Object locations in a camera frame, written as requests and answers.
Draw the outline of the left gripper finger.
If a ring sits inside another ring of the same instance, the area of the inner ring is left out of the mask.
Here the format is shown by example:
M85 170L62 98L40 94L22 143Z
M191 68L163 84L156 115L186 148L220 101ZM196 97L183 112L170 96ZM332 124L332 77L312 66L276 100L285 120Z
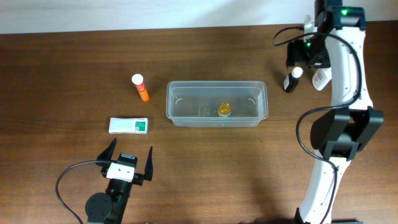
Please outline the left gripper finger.
M153 162L152 162L153 147L149 149L149 154L147 156L146 166L144 169L144 180L151 181L153 177Z
M104 166L107 162L111 162L117 139L114 138L110 145L96 158L96 165Z

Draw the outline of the white spray bottle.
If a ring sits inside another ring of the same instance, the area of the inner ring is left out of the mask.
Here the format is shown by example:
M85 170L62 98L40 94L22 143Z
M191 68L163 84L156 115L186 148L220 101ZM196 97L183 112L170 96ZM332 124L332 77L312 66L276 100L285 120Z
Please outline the white spray bottle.
M331 68L319 68L312 77L313 87L321 91L331 80Z

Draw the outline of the white green medicine box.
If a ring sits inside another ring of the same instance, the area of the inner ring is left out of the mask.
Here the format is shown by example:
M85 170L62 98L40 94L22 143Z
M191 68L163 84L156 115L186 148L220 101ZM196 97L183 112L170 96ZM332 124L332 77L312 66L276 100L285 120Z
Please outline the white green medicine box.
M111 118L108 132L110 134L147 134L147 118Z

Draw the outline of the dark brown syrup bottle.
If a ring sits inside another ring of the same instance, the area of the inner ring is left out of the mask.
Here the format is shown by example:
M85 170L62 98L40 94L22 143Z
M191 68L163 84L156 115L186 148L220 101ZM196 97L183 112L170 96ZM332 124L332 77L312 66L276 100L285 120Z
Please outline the dark brown syrup bottle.
M300 67L295 67L284 80L284 91L291 93L294 91L299 83L299 78L303 74L303 69Z

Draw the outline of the small gold lid jar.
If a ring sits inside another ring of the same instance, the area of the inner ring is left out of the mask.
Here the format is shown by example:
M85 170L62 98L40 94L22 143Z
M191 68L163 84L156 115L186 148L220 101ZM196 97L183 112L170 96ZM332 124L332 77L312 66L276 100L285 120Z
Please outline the small gold lid jar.
M222 103L218 107L218 116L220 118L229 117L231 115L232 109L229 103Z

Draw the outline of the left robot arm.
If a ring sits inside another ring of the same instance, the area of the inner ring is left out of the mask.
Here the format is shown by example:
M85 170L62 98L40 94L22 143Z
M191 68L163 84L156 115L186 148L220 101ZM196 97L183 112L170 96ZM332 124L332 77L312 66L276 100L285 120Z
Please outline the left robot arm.
M120 154L112 159L117 140L97 157L96 165L101 166L101 174L109 180L104 192L93 194L85 205L88 223L120 224L123 220L127 202L133 185L142 185L153 177L153 148L149 149L144 173L136 172L138 158L129 154Z

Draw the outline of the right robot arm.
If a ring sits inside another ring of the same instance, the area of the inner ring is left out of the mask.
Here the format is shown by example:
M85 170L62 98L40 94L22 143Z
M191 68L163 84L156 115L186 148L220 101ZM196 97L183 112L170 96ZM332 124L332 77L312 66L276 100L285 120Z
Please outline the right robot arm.
M295 223L331 223L331 209L346 169L384 121L370 99L364 72L363 45L366 19L361 7L342 1L315 1L315 18L299 27L302 35L287 41L286 66L303 62L309 68L331 73L331 105L310 132L314 157L310 184Z

